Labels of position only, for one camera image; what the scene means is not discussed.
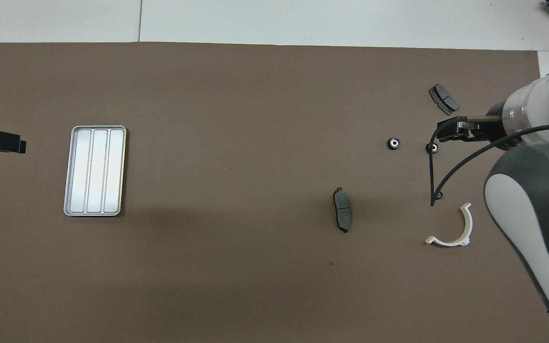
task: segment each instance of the brown table surface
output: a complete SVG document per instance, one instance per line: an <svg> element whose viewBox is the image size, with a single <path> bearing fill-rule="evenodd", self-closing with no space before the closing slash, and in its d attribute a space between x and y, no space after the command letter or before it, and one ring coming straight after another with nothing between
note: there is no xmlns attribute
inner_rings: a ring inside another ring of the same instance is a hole
<svg viewBox="0 0 549 343"><path fill-rule="evenodd" d="M0 342L549 342L482 199L501 152L434 208L425 153L434 84L483 115L538 76L526 51L0 44L0 130L27 141L0 153ZM128 129L115 218L63 214L91 124ZM436 179L483 145L441 143ZM465 202L471 243L424 244Z"/></svg>

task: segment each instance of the silver tray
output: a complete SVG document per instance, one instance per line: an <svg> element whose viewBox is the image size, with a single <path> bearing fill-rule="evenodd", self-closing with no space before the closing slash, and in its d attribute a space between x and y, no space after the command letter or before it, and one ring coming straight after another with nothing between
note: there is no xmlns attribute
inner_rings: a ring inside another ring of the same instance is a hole
<svg viewBox="0 0 549 343"><path fill-rule="evenodd" d="M126 128L76 126L71 131L63 212L72 216L120 213Z"/></svg>

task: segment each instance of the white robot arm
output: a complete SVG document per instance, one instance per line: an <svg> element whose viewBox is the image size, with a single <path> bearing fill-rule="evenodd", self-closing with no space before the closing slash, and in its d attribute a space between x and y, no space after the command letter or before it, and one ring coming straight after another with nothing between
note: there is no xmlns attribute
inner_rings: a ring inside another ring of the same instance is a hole
<svg viewBox="0 0 549 343"><path fill-rule="evenodd" d="M486 178L488 211L525 264L549 312L549 74L515 91L485 117L456 117L438 123L431 143L491 141L468 156L433 187L431 204L442 185L462 165L497 146L508 150Z"/></svg>

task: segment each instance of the white curved bracket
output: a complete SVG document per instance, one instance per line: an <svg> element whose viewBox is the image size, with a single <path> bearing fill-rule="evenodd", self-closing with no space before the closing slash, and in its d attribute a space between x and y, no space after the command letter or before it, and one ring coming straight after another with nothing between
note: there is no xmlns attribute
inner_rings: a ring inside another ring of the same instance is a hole
<svg viewBox="0 0 549 343"><path fill-rule="evenodd" d="M471 218L471 213L469 212L469 207L471 204L467 202L463 206L460 207L461 212L463 212L463 217L466 219L466 228L463 231L463 234L454 242L446 243L443 241L440 241L440 239L435 238L434 236L430 236L427 238L425 243L438 243L439 245L444 245L445 247L454 247L456 245L462 245L466 246L469 244L469 235L471 234L471 229L473 228L473 219Z"/></svg>

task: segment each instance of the cable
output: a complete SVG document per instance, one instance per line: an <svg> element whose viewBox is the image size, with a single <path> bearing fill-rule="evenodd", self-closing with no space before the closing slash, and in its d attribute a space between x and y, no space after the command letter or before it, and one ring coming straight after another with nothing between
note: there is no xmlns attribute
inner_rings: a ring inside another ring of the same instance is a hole
<svg viewBox="0 0 549 343"><path fill-rule="evenodd" d="M433 132L433 135L431 136L431 140L429 141L429 147L433 146L433 142L436 140L437 135L442 132L445 128L448 128L448 126L452 126L453 124L456 125L459 122L466 121L467 117L455 117L447 121L446 123L438 126L436 130ZM433 150L427 149L427 152L429 152L429 182L431 184L431 206L433 206Z"/></svg>
<svg viewBox="0 0 549 343"><path fill-rule="evenodd" d="M437 135L437 133L439 133L438 129L436 129L436 132L431 137L431 144L433 144L434 137ZM495 146L499 146L503 143L507 143L508 141L511 141L512 139L515 139L515 138L520 137L522 135L532 134L534 132L546 131L546 130L549 130L549 125L541 125L541 126L536 126L534 128L527 129L527 130L520 130L520 131L515 132L513 134L509 134L509 135L506 135L505 137L497 139L496 141L493 141L491 144L488 144L488 145L482 147L481 149L475 151L473 154L471 154L470 156L467 156L466 158L463 159L463 161L460 161L457 165L455 165L455 167L452 168L448 172L448 174L446 174L446 176L444 176L444 178L442 179L442 182L440 182L440 185L438 185L438 187L435 189L435 191L433 189L433 158L432 158L432 154L431 154L431 151L430 151L429 152L429 174L431 175L431 206L433 206L434 203L436 202L437 194L442 190L442 187L444 187L444 184L448 181L448 179L451 176L453 176L453 174L456 173L456 171L459 170L461 167L463 167L467 162L471 161L472 159L474 159L478 155L482 154L483 152L485 152L487 150L490 150L491 148L494 148Z"/></svg>

